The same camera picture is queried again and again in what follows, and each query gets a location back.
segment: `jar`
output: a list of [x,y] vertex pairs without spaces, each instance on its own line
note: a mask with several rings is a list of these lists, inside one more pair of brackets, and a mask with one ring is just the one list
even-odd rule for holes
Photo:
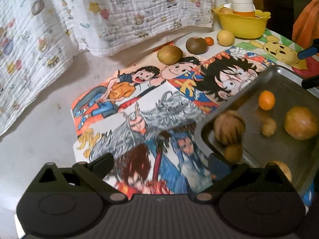
[[243,17],[255,17],[253,0],[230,0],[234,14]]

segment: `blue shoe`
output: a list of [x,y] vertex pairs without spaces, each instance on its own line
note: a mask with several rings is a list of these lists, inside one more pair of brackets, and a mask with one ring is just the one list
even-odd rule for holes
[[78,125],[78,130],[80,130],[80,129],[83,127],[85,121],[87,121],[87,117],[83,116],[83,117],[81,118],[81,120],[80,120],[79,125]]
[[75,113],[75,118],[78,118],[80,116],[82,116],[87,110],[84,108],[84,109],[80,109],[77,113]]

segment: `character with gray hair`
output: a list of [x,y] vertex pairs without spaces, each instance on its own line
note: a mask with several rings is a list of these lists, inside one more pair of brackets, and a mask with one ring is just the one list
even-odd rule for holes
[[135,111],[129,115],[122,113],[126,120],[114,131],[102,135],[91,150],[90,161],[106,153],[111,153],[117,159],[139,144],[155,138],[164,130],[191,121],[198,122],[204,116],[202,110],[180,91],[165,92],[155,105],[155,108],[143,112],[136,103]]

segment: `ribbed black surface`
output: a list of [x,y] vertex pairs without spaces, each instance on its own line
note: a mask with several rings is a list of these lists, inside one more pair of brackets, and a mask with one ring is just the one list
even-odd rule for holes
[[[93,229],[74,239],[254,239],[224,224],[214,209],[187,195],[135,195],[113,206]],[[289,235],[278,239],[298,239]]]

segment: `gray tray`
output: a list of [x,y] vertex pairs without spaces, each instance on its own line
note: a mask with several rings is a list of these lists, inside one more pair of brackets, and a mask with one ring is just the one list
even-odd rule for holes
[[[284,120],[286,112],[294,106],[307,107],[319,120],[319,90],[304,90],[301,81],[286,68],[268,67],[250,85],[197,124],[198,147],[207,155],[211,152],[223,154],[224,146],[215,139],[213,122],[225,110],[236,110],[246,123],[242,161],[251,167],[264,167],[273,160],[286,163],[292,173],[292,184],[302,195],[319,168],[319,137],[298,141],[285,131]],[[259,94],[264,90],[271,91],[276,98],[275,106],[268,112],[258,106]],[[277,130],[270,138],[260,132],[264,117],[272,117],[277,123]]]

